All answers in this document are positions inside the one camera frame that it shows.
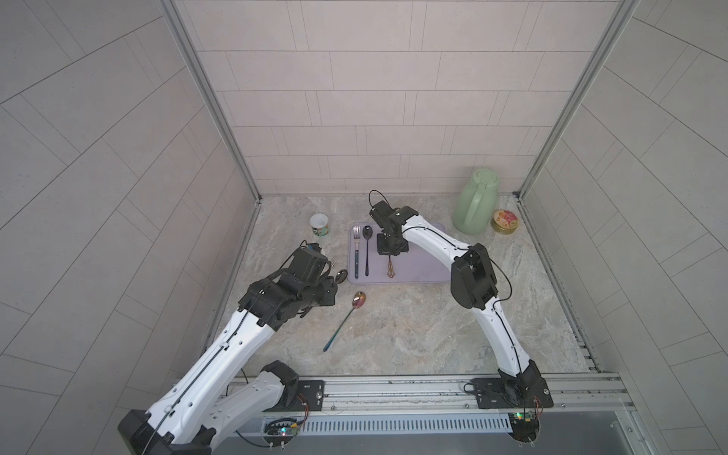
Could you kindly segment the rainbow iridescent spoon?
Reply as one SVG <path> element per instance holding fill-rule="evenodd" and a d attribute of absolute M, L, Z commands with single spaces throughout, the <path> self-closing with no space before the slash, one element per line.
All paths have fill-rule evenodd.
<path fill-rule="evenodd" d="M 322 349 L 322 351 L 324 351 L 324 353 L 326 353 L 331 348 L 332 344 L 336 340 L 337 335 L 339 334 L 341 329 L 345 326 L 347 320 L 349 320 L 350 316 L 352 316 L 352 314 L 356 311 L 356 309 L 362 307 L 362 305 L 364 305 L 364 303 L 366 303 L 366 299 L 367 299 L 366 294 L 363 291 L 356 292 L 356 294 L 354 295 L 354 299 L 352 300 L 352 308 L 350 309 L 349 313 L 346 315 L 344 320 L 341 322 L 341 324 L 339 324 L 339 327 L 337 328 L 335 333 L 333 333 L 332 337 L 330 337 L 330 339 L 328 340 L 328 343 L 326 343 L 326 345 Z"/>

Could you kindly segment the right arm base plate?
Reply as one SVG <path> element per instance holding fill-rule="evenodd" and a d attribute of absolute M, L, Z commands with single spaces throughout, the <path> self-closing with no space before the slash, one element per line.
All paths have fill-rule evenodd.
<path fill-rule="evenodd" d="M 464 384 L 480 409 L 550 409 L 554 406 L 550 388 L 543 377 L 523 384 L 517 379 L 477 377 Z"/>

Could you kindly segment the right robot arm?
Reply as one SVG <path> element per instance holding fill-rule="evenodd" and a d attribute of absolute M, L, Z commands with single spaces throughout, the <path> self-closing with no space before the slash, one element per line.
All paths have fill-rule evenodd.
<path fill-rule="evenodd" d="M 459 241 L 411 207 L 394 208 L 385 199 L 371 206 L 370 215 L 384 234 L 390 254 L 396 256 L 414 244 L 450 268 L 453 299 L 473 313 L 496 356 L 500 382 L 483 387 L 483 393 L 513 408 L 553 407 L 551 392 L 536 362 L 521 347 L 504 315 L 495 273 L 499 267 L 486 247 Z"/>

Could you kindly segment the circuit board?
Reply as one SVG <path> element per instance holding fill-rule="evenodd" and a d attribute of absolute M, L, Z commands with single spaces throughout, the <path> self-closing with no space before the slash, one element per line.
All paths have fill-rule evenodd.
<path fill-rule="evenodd" d="M 280 418 L 268 422 L 264 426 L 263 440 L 271 449 L 284 449 L 301 431 L 303 422 L 295 418 Z"/>
<path fill-rule="evenodd" d="M 540 436 L 540 419 L 532 411 L 508 414 L 510 436 L 519 443 L 533 445 Z"/>

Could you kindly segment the gold ornate fork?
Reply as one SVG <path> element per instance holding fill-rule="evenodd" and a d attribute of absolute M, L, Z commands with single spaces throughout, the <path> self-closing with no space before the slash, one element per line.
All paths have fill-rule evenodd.
<path fill-rule="evenodd" d="M 387 276 L 390 279 L 393 279 L 395 277 L 395 271 L 394 271 L 394 263 L 392 262 L 392 256 L 388 256 L 388 272 Z"/>

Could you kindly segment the small white paper cup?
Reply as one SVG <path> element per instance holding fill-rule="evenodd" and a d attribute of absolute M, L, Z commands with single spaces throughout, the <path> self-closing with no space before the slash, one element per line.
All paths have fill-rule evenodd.
<path fill-rule="evenodd" d="M 329 218 L 324 213 L 315 213 L 310 218 L 310 227 L 316 237 L 325 237 L 329 234 Z"/>

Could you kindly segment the round yellow tin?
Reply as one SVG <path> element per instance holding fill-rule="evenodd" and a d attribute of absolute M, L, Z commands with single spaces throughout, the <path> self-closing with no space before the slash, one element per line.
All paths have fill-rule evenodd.
<path fill-rule="evenodd" d="M 491 219 L 491 227 L 498 233 L 512 234 L 519 227 L 519 218 L 510 210 L 496 210 Z"/>

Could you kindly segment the left circuit board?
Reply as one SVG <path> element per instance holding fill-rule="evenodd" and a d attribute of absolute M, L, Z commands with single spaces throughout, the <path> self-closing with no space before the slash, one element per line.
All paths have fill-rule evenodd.
<path fill-rule="evenodd" d="M 271 449 L 284 449 L 301 431 L 303 422 L 295 418 L 280 418 L 268 422 L 264 426 L 263 440 Z"/>

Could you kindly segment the right circuit board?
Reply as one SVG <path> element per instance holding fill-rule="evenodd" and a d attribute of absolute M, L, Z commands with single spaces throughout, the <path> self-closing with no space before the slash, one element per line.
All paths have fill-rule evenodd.
<path fill-rule="evenodd" d="M 532 411 L 508 414 L 510 436 L 519 443 L 533 445 L 540 436 L 540 419 Z"/>

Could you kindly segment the green plastic jug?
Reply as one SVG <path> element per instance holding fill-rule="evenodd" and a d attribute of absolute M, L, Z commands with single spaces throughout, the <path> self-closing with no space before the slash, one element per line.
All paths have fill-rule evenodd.
<path fill-rule="evenodd" d="M 486 231 L 498 202 L 500 178 L 489 168 L 476 170 L 460 194 L 452 222 L 468 235 Z"/>

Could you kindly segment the teal handled fork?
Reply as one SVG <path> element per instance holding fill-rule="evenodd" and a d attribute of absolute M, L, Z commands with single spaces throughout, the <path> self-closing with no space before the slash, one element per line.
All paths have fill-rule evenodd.
<path fill-rule="evenodd" d="M 354 226 L 353 239 L 355 245 L 355 279 L 359 278 L 359 245 L 362 235 L 362 226 Z"/>

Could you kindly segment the dark grey spoon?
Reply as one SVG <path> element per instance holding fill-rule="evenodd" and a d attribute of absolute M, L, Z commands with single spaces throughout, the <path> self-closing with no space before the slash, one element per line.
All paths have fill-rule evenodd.
<path fill-rule="evenodd" d="M 346 269 L 341 269 L 335 276 L 335 282 L 337 284 L 343 284 L 348 277 L 348 271 Z"/>

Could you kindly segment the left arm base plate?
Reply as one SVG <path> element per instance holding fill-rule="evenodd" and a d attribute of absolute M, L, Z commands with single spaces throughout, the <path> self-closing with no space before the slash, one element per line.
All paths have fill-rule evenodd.
<path fill-rule="evenodd" d="M 323 380 L 300 380 L 296 392 L 285 390 L 279 402 L 273 408 L 267 409 L 267 413 L 321 411 L 324 392 Z"/>

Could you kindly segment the black glossy spoon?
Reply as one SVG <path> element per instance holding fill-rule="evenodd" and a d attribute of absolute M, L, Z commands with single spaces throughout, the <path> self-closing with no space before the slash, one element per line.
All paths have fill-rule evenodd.
<path fill-rule="evenodd" d="M 369 225 L 363 227 L 362 235 L 365 239 L 365 275 L 370 275 L 370 262 L 369 262 L 369 251 L 370 251 L 370 240 L 373 237 L 373 228 Z"/>

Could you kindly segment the lilac plastic tray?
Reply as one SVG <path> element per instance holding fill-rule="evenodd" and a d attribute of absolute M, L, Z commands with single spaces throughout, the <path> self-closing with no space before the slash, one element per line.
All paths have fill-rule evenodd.
<path fill-rule="evenodd" d="M 370 275 L 365 275 L 365 239 L 361 237 L 359 245 L 359 278 L 355 279 L 355 245 L 353 239 L 354 226 L 369 225 L 373 228 L 373 238 L 370 240 L 369 262 Z M 450 266 L 447 267 L 426 250 L 413 243 L 409 244 L 409 251 L 392 256 L 395 277 L 390 279 L 388 272 L 388 256 L 377 253 L 377 235 L 381 232 L 374 222 L 354 223 L 349 227 L 348 234 L 348 281 L 351 284 L 447 284 L 450 281 Z"/>

